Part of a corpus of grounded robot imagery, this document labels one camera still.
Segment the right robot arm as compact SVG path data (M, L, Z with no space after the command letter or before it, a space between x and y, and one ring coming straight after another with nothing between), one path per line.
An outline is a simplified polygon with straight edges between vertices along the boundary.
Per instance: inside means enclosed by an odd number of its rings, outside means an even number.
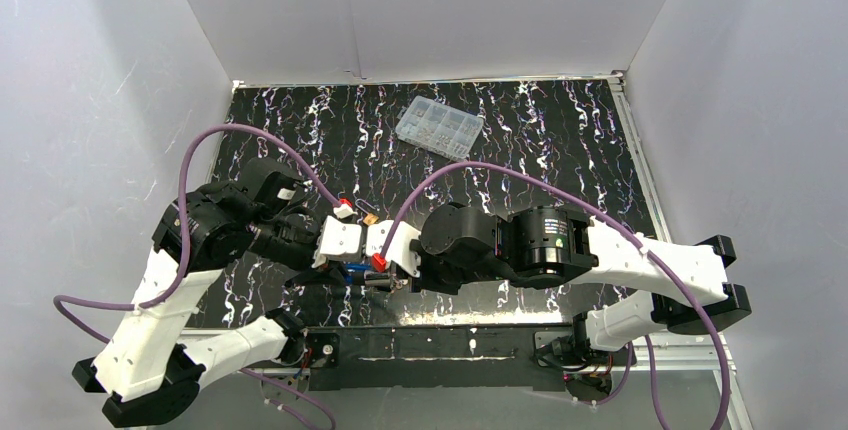
M617 351L662 329L721 332L752 313L745 287L727 277L736 255L723 235L687 246L625 237L574 207L537 206L501 218L449 203L402 247L423 290L457 294L466 284L495 280L534 290L565 284L632 289L623 300L574 318L575 352Z

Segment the blue cable lock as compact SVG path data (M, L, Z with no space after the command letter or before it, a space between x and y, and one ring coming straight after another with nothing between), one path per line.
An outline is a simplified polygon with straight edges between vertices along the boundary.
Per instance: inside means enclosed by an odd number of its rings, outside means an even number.
M341 283L347 286L375 288L389 292L395 284L391 274L378 272L361 263L335 262L333 270L340 277Z

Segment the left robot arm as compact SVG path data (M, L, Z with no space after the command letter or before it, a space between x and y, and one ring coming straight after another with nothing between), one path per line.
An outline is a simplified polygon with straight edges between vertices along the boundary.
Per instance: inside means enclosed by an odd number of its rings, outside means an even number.
M203 340L182 333L208 288L246 254L344 283L332 246L355 250L361 232L345 199L319 220L303 205L296 170L272 158L251 160L233 180L207 183L163 213L146 270L115 333L96 356L78 362L74 379L103 393L103 414L118 429L169 423L210 384L236 372L254 374L274 361L297 377L334 365L336 342L310 336L292 312L277 308L251 323Z

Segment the small brass padlock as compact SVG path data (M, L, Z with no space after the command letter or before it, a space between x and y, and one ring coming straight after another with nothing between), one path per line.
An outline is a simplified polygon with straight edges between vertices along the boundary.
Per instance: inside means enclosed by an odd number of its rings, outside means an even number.
M363 212L362 222L364 225L371 226L380 222L378 209L374 205L361 198L357 198L354 201L354 204L359 210Z

